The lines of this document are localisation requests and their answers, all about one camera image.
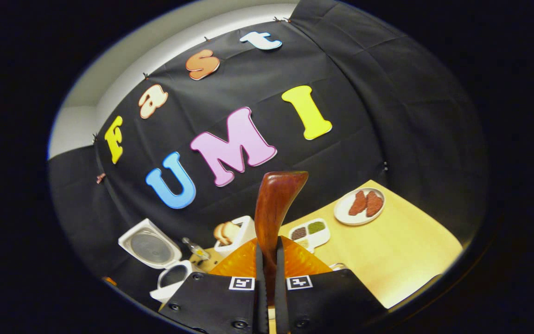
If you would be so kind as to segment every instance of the small bottle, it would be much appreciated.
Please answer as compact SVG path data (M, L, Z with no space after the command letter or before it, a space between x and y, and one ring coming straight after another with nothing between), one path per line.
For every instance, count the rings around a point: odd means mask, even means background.
M193 254L199 256L201 260L209 260L211 258L211 255L208 252L202 249L201 246L190 241L188 238L183 238L183 243L189 247L189 250L191 250Z

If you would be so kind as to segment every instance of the black cloth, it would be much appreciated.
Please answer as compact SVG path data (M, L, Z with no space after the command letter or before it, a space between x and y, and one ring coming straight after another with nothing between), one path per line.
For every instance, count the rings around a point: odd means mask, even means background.
M50 160L59 220L96 275L112 277L121 290L156 308L148 292L160 271L135 260L117 239L149 218L182 248L182 237L212 247L217 224L254 215L263 174L277 170L310 174L284 223L372 179L438 220L461 243L470 241L485 213L487 163L475 109L454 77L404 33L346 4L303 0L290 20L235 30L176 56L121 101L94 146ZM283 44L263 51L239 42L252 31L270 32ZM221 65L194 81L184 64L202 49L212 50ZM138 100L153 84L169 97L143 120ZM298 85L313 89L315 104L333 124L330 133L303 138L297 112L281 99ZM203 131L227 140L226 118L244 106L278 153L244 173L234 171L233 182L217 187L189 144ZM117 116L123 118L123 155L114 165L103 136ZM178 194L178 181L161 165L175 151L197 188L195 200L178 210L145 181L159 168ZM101 173L106 178L98 185Z

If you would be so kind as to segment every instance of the pink letter m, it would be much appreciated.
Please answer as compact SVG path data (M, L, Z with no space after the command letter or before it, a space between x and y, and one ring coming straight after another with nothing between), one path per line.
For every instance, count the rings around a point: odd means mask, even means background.
M216 186L225 186L234 179L234 173L226 171L221 162L244 173L242 148L248 155L248 165L253 167L269 161L277 154L276 148L265 142L250 120L250 113L250 108L243 107L228 116L228 142L208 132L191 141L191 149L201 153L216 175Z

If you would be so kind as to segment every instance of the white wall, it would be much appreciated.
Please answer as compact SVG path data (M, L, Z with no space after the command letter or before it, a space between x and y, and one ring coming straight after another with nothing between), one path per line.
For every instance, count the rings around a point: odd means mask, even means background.
M204 36L211 39L273 21L273 17L290 17L298 1L197 1L129 34L99 57L67 95L53 125L48 158L91 145L92 133L100 131L119 102L141 82L143 72L153 72L176 55L205 42Z

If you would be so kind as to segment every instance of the wooden handle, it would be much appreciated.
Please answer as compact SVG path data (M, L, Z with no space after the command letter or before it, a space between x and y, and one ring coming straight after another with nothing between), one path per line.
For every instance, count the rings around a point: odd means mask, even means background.
M280 227L306 180L308 172L271 172L265 174L259 188L254 230L263 252L263 272L270 304L275 287L276 248Z

